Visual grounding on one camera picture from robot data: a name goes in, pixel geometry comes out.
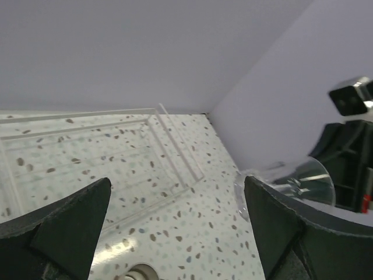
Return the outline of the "clear plastic cup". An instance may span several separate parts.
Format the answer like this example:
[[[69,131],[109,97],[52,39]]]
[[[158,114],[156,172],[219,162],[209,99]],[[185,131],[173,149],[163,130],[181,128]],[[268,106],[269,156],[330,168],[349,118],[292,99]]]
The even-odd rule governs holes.
[[[322,163],[307,156],[292,162],[275,162],[258,169],[238,171],[234,181],[238,213],[249,220],[245,179],[254,177],[274,190],[324,212],[331,212],[336,205],[332,178]]]

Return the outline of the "red plastic cup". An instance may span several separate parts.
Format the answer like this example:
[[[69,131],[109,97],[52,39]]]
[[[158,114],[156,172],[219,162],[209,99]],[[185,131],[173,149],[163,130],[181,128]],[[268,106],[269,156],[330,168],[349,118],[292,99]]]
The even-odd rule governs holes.
[[[156,270],[149,264],[139,263],[121,274],[119,280],[160,280]]]

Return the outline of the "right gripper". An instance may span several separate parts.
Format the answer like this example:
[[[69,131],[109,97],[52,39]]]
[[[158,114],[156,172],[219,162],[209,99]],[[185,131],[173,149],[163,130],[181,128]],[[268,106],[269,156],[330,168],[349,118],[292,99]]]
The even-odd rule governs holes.
[[[335,188],[335,205],[359,213],[372,168],[372,122],[329,123],[309,156],[328,171]]]

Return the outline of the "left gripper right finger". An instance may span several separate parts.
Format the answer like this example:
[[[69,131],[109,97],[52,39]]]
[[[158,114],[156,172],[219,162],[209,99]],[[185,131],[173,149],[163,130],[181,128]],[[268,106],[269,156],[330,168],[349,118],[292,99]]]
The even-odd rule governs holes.
[[[266,279],[372,279],[372,227],[317,210],[245,178]]]

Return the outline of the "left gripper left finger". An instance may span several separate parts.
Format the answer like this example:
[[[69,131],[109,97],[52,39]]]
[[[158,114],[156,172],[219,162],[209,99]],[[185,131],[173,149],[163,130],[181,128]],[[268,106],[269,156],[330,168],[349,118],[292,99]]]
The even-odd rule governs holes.
[[[111,196],[101,178],[1,224],[1,279],[87,279]]]

